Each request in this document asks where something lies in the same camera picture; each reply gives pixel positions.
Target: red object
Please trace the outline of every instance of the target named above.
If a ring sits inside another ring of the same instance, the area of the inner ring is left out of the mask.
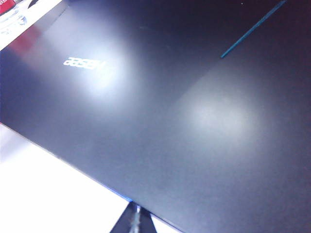
[[[8,12],[13,7],[15,7],[16,3],[14,0],[0,0],[0,15]]]

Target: dark laptop lid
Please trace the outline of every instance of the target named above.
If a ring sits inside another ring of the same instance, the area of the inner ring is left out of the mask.
[[[185,232],[308,232],[310,3],[220,59],[277,3],[70,1],[1,52],[1,121]]]

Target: white surface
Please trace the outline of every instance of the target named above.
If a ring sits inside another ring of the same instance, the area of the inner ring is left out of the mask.
[[[13,40],[15,40],[20,34],[27,30],[31,25],[37,22],[42,16],[50,11],[54,6],[60,3],[62,0],[39,0],[34,6],[27,9],[31,0],[24,0],[18,4],[19,10],[27,19],[27,24],[15,28],[8,35],[0,34],[0,50],[5,48]]]

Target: blue line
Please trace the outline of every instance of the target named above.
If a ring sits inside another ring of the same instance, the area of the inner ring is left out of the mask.
[[[250,30],[247,31],[237,42],[235,42],[224,54],[221,58],[224,58],[230,53],[239,43],[241,43],[245,38],[247,38],[250,33],[252,33],[260,24],[262,24],[267,18],[269,18],[275,11],[277,11],[287,0],[283,0],[279,2],[271,11],[269,11],[261,20],[258,21]]]

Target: acer logo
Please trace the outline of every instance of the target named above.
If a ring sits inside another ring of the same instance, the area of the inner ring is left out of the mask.
[[[84,69],[101,69],[106,65],[106,62],[91,59],[82,59],[76,57],[69,57],[63,63],[64,66],[78,67]]]

